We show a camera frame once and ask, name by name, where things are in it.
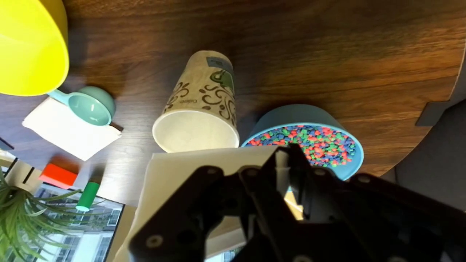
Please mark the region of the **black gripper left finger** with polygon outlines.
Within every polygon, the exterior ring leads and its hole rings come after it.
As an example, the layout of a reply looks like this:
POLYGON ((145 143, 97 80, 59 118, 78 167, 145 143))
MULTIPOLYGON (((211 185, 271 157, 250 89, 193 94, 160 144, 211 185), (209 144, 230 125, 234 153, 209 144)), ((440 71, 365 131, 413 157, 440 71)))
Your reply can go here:
POLYGON ((207 239, 223 218, 249 211, 240 177, 258 173, 256 166, 233 175, 217 166, 195 169, 131 239, 132 262, 204 262, 207 239))

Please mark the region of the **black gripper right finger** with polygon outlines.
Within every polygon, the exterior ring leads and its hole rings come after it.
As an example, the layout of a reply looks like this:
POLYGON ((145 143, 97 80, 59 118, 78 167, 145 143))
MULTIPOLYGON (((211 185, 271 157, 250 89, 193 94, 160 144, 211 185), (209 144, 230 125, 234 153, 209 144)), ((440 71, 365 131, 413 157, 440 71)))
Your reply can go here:
POLYGON ((271 217, 272 204, 265 204, 271 228, 278 236, 295 233, 298 250, 316 262, 434 262, 437 234, 429 230, 426 215, 409 204, 415 195, 394 199, 384 195, 389 183, 376 179, 364 183, 365 175, 339 180, 330 170, 310 167, 298 145, 276 147, 263 167, 285 180, 297 204, 303 207, 300 221, 278 225, 271 217))

